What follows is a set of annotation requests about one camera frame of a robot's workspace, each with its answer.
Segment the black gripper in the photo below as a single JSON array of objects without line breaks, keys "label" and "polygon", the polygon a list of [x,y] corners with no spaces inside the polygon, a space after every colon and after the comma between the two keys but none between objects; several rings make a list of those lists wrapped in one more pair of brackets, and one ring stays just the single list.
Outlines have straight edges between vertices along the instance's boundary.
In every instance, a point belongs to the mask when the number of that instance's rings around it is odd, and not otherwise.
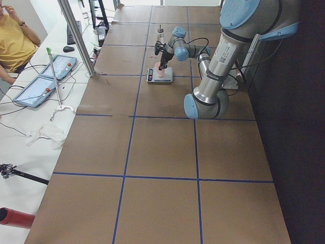
[{"label": "black gripper", "polygon": [[163,44],[160,46],[161,59],[158,69],[164,70],[168,67],[168,61],[173,58],[173,49],[168,44]]}]

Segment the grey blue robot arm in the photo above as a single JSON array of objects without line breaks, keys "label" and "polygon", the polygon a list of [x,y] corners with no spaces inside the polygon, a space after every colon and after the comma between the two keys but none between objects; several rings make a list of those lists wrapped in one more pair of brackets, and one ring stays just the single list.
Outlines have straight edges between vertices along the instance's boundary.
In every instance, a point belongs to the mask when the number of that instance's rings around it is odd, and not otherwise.
[{"label": "grey blue robot arm", "polygon": [[185,42],[186,31],[177,27],[166,44],[157,42],[155,54],[161,54],[160,69],[167,68],[173,57],[179,61],[195,58],[201,83],[184,98],[184,111],[191,119],[215,118],[225,114],[229,106],[222,88],[239,52],[255,35],[261,41],[284,39],[294,35],[299,26],[300,1],[226,1],[221,8],[221,36],[210,57],[206,46]]}]

